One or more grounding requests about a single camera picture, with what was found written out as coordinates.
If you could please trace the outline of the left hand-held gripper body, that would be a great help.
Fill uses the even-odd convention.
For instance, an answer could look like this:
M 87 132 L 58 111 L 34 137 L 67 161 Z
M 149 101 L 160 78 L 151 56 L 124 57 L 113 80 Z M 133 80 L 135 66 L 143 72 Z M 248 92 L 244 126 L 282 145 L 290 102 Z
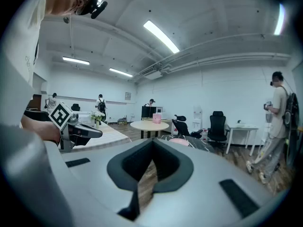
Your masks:
M 82 137 L 79 115 L 74 113 L 64 102 L 60 102 L 50 112 L 49 118 L 60 132 L 59 150 L 71 152 L 71 137 Z

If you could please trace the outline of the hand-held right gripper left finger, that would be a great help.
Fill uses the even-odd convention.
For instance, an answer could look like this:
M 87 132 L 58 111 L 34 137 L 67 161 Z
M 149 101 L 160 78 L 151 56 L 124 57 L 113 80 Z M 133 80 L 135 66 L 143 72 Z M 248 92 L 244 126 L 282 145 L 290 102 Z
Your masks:
M 138 181 L 123 169 L 135 167 L 141 151 L 152 152 L 154 140 L 74 153 L 60 153 L 45 142 L 52 173 L 68 205 L 73 227 L 153 227 L 154 212 L 140 213 Z

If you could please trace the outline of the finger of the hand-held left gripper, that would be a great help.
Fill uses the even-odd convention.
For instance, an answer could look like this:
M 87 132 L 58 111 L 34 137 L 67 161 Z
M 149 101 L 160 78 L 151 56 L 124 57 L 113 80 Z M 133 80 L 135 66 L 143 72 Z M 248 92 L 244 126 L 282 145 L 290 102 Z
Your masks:
M 80 123 L 81 136 L 83 138 L 100 138 L 103 132 L 86 124 Z
M 90 138 L 71 137 L 71 148 L 74 148 L 75 146 L 85 146 L 89 140 Z

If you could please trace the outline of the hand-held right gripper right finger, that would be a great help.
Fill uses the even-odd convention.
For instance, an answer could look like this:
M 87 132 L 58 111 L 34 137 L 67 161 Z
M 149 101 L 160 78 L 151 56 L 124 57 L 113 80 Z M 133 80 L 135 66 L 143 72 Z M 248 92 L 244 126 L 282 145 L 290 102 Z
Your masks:
M 208 151 L 160 140 L 193 162 L 189 180 L 178 190 L 155 193 L 138 217 L 144 227 L 258 227 L 274 213 L 288 194 L 273 196 L 268 189 L 223 157 Z M 246 193 L 257 210 L 242 217 L 220 182 L 233 180 Z

